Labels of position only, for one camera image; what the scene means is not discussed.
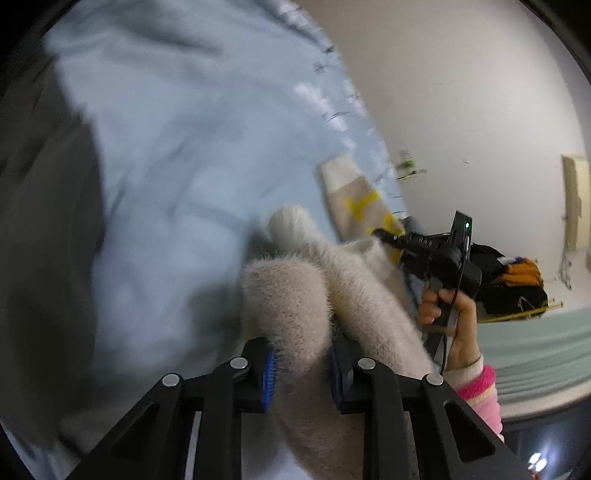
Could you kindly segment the person's right hand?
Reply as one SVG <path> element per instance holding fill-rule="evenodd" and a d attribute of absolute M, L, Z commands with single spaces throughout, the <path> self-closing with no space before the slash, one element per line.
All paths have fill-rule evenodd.
<path fill-rule="evenodd" d="M 446 326 L 436 325 L 444 313 L 443 304 L 451 307 Z M 444 288 L 435 291 L 427 284 L 419 307 L 419 324 L 431 333 L 442 333 L 451 339 L 448 370 L 468 367 L 481 356 L 477 338 L 477 307 L 464 292 Z"/>

